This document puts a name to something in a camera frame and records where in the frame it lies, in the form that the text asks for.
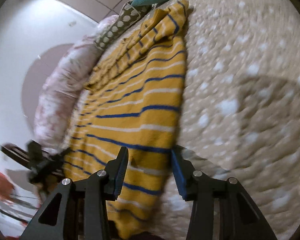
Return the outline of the beige heart-pattern quilt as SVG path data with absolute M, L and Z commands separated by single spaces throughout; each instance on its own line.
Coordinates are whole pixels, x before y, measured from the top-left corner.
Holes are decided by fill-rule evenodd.
M 177 144 L 236 177 L 278 239 L 300 234 L 300 15 L 289 0 L 188 0 Z

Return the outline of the yellow striped knit sweater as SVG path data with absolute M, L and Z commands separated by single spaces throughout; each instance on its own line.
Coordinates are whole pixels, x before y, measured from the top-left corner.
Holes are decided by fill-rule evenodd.
M 85 179 L 128 149 L 121 194 L 107 203 L 122 239 L 143 232 L 168 173 L 186 75 L 183 27 L 189 3 L 155 10 L 94 68 L 70 133 L 64 172 Z

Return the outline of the pink floral fleece blanket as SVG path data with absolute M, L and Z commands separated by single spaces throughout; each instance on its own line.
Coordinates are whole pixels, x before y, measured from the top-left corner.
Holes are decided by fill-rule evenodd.
M 61 152 L 74 106 L 102 51 L 95 41 L 116 22 L 118 15 L 102 20 L 90 35 L 76 42 L 46 79 L 34 116 L 34 140 L 51 155 Z

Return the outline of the olive white-dotted bolster pillow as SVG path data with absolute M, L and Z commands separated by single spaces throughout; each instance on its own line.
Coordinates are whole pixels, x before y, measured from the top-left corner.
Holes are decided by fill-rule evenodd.
M 102 31 L 101 35 L 95 40 L 95 46 L 100 51 L 104 51 L 121 34 L 129 29 L 136 22 L 141 20 L 153 5 L 132 6 L 132 1 L 127 2 L 121 9 L 118 17 L 109 27 Z

